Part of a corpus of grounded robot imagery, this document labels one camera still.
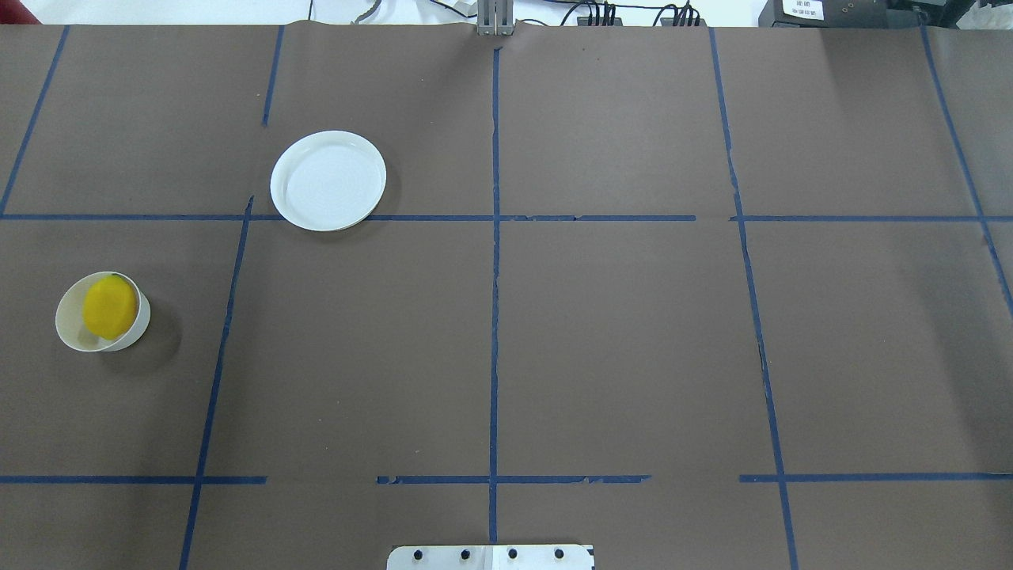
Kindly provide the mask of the yellow lemon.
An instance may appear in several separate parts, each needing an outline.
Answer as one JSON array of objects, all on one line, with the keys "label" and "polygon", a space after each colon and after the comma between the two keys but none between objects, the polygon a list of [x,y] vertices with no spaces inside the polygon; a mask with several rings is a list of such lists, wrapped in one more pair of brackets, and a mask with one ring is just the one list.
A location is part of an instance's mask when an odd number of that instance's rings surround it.
[{"label": "yellow lemon", "polygon": [[123,275],[105,275],[87,289],[81,317],[88,332],[116,340],[129,331],[138,314],[138,295]]}]

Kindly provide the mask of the white round plate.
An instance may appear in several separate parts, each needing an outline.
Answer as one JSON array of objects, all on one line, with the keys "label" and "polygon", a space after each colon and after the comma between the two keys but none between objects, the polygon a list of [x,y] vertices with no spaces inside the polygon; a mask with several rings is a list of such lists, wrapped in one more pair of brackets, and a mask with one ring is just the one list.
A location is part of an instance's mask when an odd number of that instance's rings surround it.
[{"label": "white round plate", "polygon": [[385,159],[368,139],[317,132],[290,144],[276,160],[269,195],[279,215],[302,230],[347,230],[380,203],[387,178]]}]

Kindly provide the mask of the white bowl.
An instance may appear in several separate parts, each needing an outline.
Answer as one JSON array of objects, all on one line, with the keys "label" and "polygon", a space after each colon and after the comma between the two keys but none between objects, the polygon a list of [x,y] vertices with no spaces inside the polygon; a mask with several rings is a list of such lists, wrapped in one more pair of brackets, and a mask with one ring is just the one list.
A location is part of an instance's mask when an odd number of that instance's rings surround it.
[{"label": "white bowl", "polygon": [[[85,293],[91,284],[104,276],[119,274],[134,286],[138,295],[138,314],[129,331],[116,340],[98,338],[85,328],[81,317],[81,307]],[[55,311],[55,331],[60,340],[69,348],[79,352],[116,352],[130,347],[147,331],[151,317],[151,306],[147,296],[134,280],[122,273],[99,272],[87,275],[66,290]]]}]

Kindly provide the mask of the black box device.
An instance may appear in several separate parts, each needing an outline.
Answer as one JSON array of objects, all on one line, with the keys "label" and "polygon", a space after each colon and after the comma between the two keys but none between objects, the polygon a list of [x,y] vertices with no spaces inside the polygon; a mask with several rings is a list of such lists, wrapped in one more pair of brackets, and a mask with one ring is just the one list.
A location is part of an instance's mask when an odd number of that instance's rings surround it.
[{"label": "black box device", "polygon": [[907,29],[922,18],[898,1],[767,1],[759,28]]}]

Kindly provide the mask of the aluminium frame post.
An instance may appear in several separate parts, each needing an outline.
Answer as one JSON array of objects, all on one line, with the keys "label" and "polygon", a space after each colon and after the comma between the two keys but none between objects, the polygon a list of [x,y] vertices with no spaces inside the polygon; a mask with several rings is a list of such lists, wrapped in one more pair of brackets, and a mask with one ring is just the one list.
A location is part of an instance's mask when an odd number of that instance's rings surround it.
[{"label": "aluminium frame post", "polygon": [[514,35],[517,19],[513,0],[478,0],[475,7],[478,36]]}]

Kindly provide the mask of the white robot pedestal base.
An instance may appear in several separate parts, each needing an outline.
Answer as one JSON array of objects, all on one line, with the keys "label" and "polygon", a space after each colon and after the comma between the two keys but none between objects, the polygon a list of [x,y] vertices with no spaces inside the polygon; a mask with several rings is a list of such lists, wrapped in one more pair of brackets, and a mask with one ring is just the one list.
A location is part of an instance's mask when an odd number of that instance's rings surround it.
[{"label": "white robot pedestal base", "polygon": [[594,569],[592,545],[403,545],[387,569]]}]

